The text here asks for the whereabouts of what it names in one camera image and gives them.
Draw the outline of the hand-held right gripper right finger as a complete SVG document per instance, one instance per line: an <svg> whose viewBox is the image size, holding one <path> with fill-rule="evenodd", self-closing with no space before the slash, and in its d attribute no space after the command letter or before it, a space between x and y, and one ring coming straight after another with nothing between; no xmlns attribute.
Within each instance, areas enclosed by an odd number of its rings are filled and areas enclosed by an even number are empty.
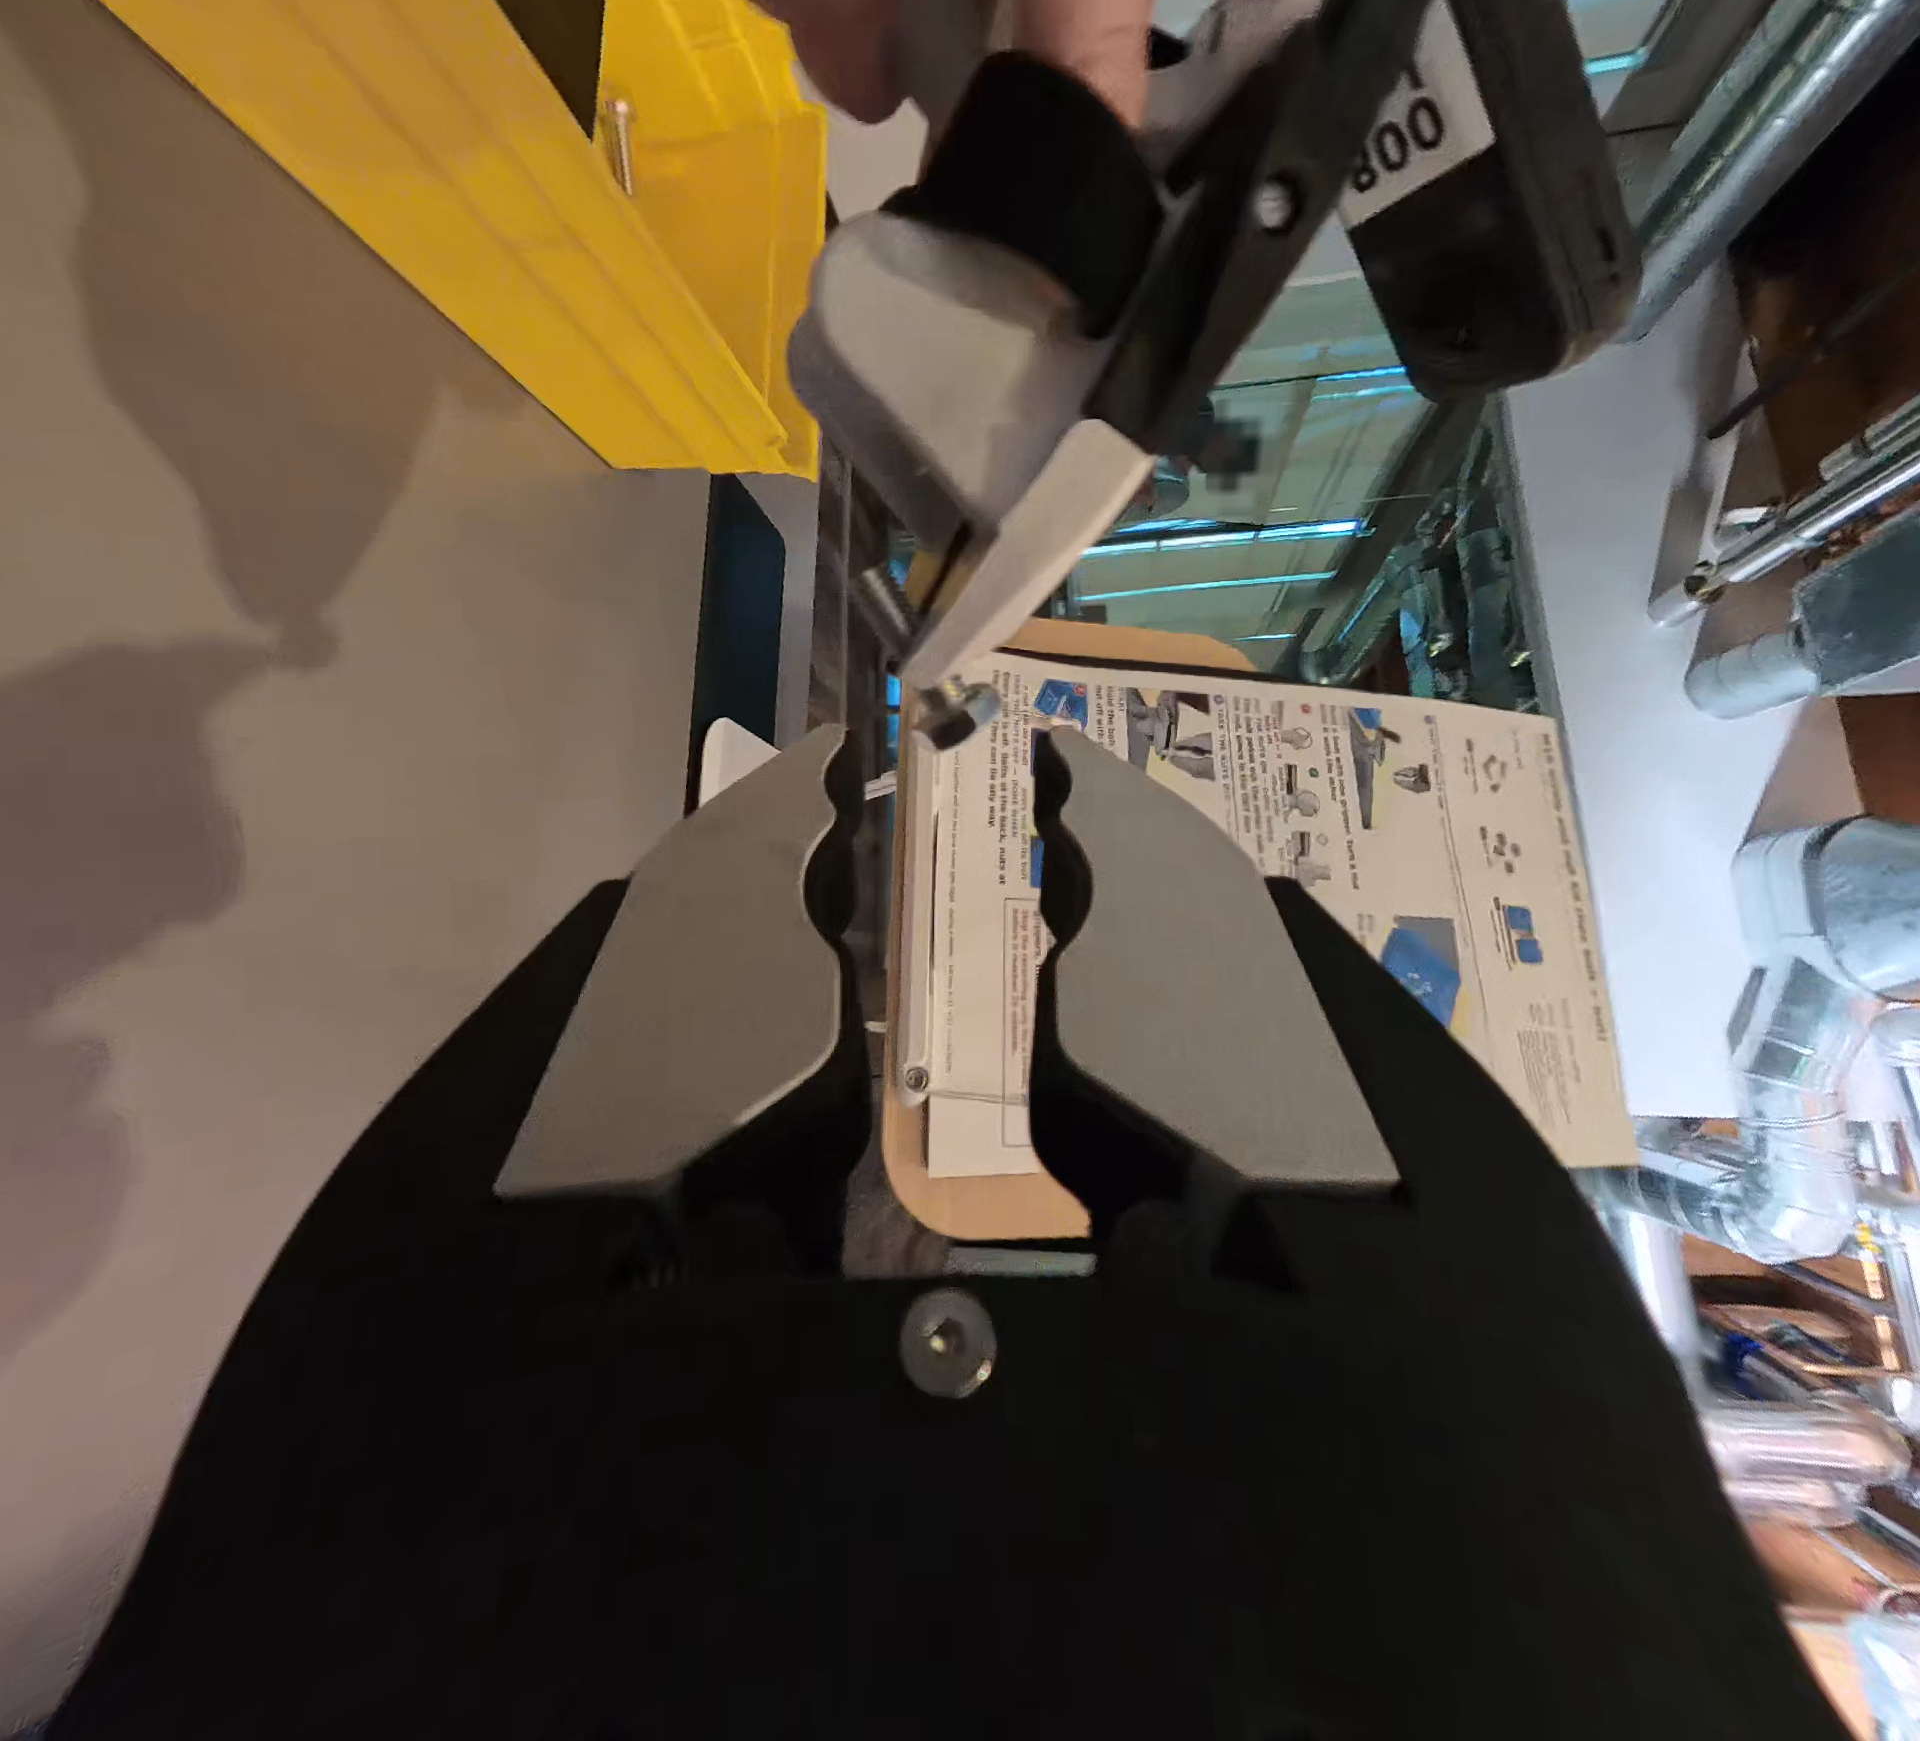
<svg viewBox="0 0 1920 1741"><path fill-rule="evenodd" d="M1390 1193L1398 1163L1259 867L1073 729L1036 752L1043 839L1029 1128L1092 1215L1266 1189Z"/></svg>

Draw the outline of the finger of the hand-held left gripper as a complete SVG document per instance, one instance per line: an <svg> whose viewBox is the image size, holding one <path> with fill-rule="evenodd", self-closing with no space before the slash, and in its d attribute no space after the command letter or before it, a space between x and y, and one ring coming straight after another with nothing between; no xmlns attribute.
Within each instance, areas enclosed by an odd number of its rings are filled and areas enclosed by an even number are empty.
<svg viewBox="0 0 1920 1741"><path fill-rule="evenodd" d="M1072 426L986 543L969 546L957 588L938 598L903 655L903 687L929 694L1005 648L1111 529L1154 465L1151 451L1103 419Z"/></svg>
<svg viewBox="0 0 1920 1741"><path fill-rule="evenodd" d="M1023 255L890 211L842 223L787 346L803 405L929 556L986 547L1088 415L1117 331Z"/></svg>

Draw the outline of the yellow plastic bin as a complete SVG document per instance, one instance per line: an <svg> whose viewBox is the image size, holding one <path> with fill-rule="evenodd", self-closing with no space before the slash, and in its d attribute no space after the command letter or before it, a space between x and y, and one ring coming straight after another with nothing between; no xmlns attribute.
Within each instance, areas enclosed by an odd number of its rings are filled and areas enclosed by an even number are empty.
<svg viewBox="0 0 1920 1741"><path fill-rule="evenodd" d="M604 462L813 480L827 115L747 0L608 0L622 199L493 0L98 0Z"/></svg>

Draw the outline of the printed instruction sheet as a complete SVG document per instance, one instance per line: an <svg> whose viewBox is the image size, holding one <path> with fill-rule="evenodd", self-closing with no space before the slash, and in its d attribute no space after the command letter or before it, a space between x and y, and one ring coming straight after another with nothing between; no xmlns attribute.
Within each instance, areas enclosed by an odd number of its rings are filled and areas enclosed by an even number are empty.
<svg viewBox="0 0 1920 1741"><path fill-rule="evenodd" d="M1142 990L1098 1050L1169 1050L1186 1074L1229 889L1201 882L1198 825L1241 875L1296 882L1467 1047L1571 1169L1637 1163L1601 968L1595 894L1554 720L1421 699L1289 688L995 654L969 676L995 720L950 752L922 740L905 792L902 1076L933 1179L1037 1175L1027 1111L1049 933L1036 758L1082 736L1180 802L1146 864Z"/></svg>

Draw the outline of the instruction sheet on stand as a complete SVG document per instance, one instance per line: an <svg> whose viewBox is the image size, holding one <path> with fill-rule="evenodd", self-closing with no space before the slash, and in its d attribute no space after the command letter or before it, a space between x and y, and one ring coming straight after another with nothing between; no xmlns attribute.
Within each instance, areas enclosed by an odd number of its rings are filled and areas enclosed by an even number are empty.
<svg viewBox="0 0 1920 1741"><path fill-rule="evenodd" d="M1255 663L1237 646L1198 633L1103 625L1078 620L1032 620L1003 644L1003 652L1083 669L1160 669L1177 674L1251 679ZM925 1158L925 1089L910 1074L911 999L917 984L913 900L917 894L913 817L931 784L924 740L910 702L902 709L894 835L894 913L887 943L889 990L885 1009L876 1144L895 1196L908 1213L931 1231L962 1244L1012 1248L1020 1244L1082 1241L1088 1213L1069 1192L1034 1169L1018 1175L938 1177Z"/></svg>

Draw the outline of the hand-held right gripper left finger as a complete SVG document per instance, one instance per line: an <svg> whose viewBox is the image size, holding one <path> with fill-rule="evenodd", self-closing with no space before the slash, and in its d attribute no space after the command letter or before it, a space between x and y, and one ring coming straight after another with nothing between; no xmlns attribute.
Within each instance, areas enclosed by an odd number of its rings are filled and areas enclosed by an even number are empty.
<svg viewBox="0 0 1920 1741"><path fill-rule="evenodd" d="M501 1200L829 1211L868 1146L858 752L841 724L722 789L637 864L495 1177Z"/></svg>

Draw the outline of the silver air duct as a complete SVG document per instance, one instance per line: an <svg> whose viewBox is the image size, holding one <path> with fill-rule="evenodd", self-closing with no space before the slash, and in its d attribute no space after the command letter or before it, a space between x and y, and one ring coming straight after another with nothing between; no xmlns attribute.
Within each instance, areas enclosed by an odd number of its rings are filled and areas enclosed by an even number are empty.
<svg viewBox="0 0 1920 1741"><path fill-rule="evenodd" d="M1701 714L1917 697L1917 481L1910 398L1825 457L1811 491L1652 604L1673 625L1841 529L1864 532L1796 579L1782 627L1690 669ZM1756 961L1729 1027L1737 1135L1691 1151L1645 1137L1623 1192L1637 1213L1769 1268L1830 1258L1860 1218L1845 1082L1878 1014L1917 1005L1917 825L1850 817L1760 835L1737 851L1731 885Z"/></svg>

